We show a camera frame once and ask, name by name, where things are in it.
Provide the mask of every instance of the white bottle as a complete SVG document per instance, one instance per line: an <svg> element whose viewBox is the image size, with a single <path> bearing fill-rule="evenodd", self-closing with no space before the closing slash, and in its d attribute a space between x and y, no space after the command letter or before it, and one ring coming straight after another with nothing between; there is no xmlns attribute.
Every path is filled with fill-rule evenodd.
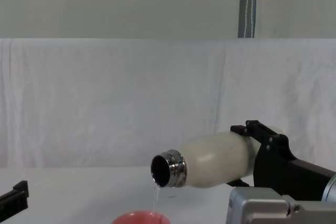
<svg viewBox="0 0 336 224"><path fill-rule="evenodd" d="M259 147L255 139L234 132L200 137L154 157L152 176L160 187L204 188L231 182L252 174Z"/></svg>

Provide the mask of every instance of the wall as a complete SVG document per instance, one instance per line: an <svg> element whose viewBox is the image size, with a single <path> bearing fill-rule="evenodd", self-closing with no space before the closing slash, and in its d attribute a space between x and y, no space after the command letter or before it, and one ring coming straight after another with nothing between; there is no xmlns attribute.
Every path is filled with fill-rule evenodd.
<svg viewBox="0 0 336 224"><path fill-rule="evenodd" d="M335 0L257 0L259 38L335 38Z"/></svg>
<svg viewBox="0 0 336 224"><path fill-rule="evenodd" d="M0 37L236 38L239 0L0 0Z"/></svg>

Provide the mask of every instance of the white cloth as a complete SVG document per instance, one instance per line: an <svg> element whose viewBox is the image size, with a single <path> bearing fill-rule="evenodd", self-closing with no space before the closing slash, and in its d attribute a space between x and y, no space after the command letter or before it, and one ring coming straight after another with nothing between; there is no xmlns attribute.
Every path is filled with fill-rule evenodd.
<svg viewBox="0 0 336 224"><path fill-rule="evenodd" d="M280 128L292 152L336 170L336 40L226 43L218 131L255 120Z"/></svg>
<svg viewBox="0 0 336 224"><path fill-rule="evenodd" d="M224 43L2 40L1 166L138 166L214 132Z"/></svg>
<svg viewBox="0 0 336 224"><path fill-rule="evenodd" d="M257 119L336 169L335 42L1 40L0 165L149 165Z"/></svg>

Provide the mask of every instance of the white table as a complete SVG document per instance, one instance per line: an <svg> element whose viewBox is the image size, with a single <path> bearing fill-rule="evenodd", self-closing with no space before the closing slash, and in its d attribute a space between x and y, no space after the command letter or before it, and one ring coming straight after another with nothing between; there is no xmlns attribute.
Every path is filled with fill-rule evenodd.
<svg viewBox="0 0 336 224"><path fill-rule="evenodd" d="M2 194L20 180L29 187L29 208L7 224L109 224L125 212L153 209L148 167L0 169L0 175ZM172 224L225 223L231 189L163 188L158 211Z"/></svg>

